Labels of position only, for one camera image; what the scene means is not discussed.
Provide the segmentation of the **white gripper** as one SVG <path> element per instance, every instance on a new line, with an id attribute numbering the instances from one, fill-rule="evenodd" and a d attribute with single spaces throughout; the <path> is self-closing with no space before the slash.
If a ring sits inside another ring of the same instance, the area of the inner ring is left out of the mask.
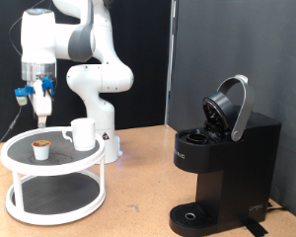
<path id="1" fill-rule="evenodd" d="M 37 127 L 44 128 L 46 116 L 52 112 L 51 82 L 49 79 L 36 80 L 33 83 L 34 92 L 30 95 L 30 100 L 37 114 Z"/>

